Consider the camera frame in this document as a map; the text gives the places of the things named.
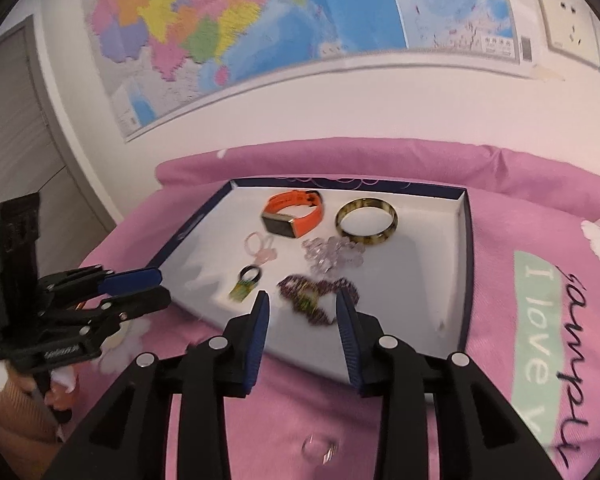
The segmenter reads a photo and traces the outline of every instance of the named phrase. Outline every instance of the metal screw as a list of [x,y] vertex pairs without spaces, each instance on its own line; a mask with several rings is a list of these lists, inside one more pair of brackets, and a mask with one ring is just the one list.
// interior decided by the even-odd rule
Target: metal screw
[[149,353],[140,354],[136,358],[136,364],[141,368],[147,368],[148,366],[151,366],[152,364],[154,364],[154,361],[154,355]]
[[398,340],[391,335],[383,335],[380,339],[378,339],[378,344],[382,348],[387,348],[391,350],[398,346]]
[[209,340],[209,346],[213,350],[222,350],[223,348],[226,348],[228,344],[229,342],[227,341],[227,339],[225,337],[222,337],[221,335],[213,337]]
[[464,367],[471,362],[471,359],[469,359],[469,356],[467,354],[463,354],[462,352],[456,352],[451,356],[451,362],[456,366]]

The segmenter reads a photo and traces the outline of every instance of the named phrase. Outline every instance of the orange watch strap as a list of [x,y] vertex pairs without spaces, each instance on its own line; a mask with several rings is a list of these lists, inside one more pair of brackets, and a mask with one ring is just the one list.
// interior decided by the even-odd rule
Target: orange watch strap
[[269,201],[264,208],[264,212],[277,213],[285,207],[294,205],[315,206],[315,209],[308,215],[300,218],[294,218],[291,221],[296,238],[300,238],[314,229],[324,217],[324,205],[322,204],[322,197],[319,193],[302,191],[299,189],[279,193],[269,198]]

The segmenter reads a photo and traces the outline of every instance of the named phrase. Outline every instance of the smartwatch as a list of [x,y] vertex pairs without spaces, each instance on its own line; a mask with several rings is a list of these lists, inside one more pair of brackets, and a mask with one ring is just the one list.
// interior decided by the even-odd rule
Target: smartwatch
[[[315,209],[301,218],[278,213],[285,207],[293,205],[308,205]],[[260,217],[264,228],[269,233],[286,238],[300,238],[322,221],[324,217],[322,195],[317,191],[299,189],[274,195],[269,198]]]

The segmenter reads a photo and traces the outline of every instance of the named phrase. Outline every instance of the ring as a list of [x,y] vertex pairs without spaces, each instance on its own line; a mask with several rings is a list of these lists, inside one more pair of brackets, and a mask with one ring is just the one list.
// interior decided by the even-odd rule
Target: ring
[[[359,236],[347,233],[341,227],[340,223],[342,222],[344,217],[347,216],[349,213],[355,211],[356,209],[361,209],[363,207],[377,207],[378,209],[387,211],[392,218],[392,222],[389,225],[389,227],[384,231],[368,236]],[[356,200],[352,200],[351,202],[342,206],[336,215],[336,230],[338,231],[338,234],[340,236],[346,236],[352,242],[365,245],[377,245],[387,241],[389,237],[395,233],[397,227],[398,213],[395,212],[395,209],[391,204],[385,202],[384,200],[380,200],[379,198],[358,198]]]
[[326,435],[311,434],[302,443],[302,454],[310,462],[330,462],[338,450],[338,443]]

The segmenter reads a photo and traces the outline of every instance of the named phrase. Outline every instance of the green keychain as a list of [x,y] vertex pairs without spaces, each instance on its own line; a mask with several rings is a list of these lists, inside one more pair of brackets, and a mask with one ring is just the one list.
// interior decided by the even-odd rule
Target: green keychain
[[[246,279],[246,274],[250,270],[256,270],[256,275],[253,278]],[[246,266],[240,271],[238,276],[238,283],[235,284],[231,292],[229,292],[229,298],[237,303],[241,303],[256,288],[260,277],[262,276],[262,269],[255,265]]]

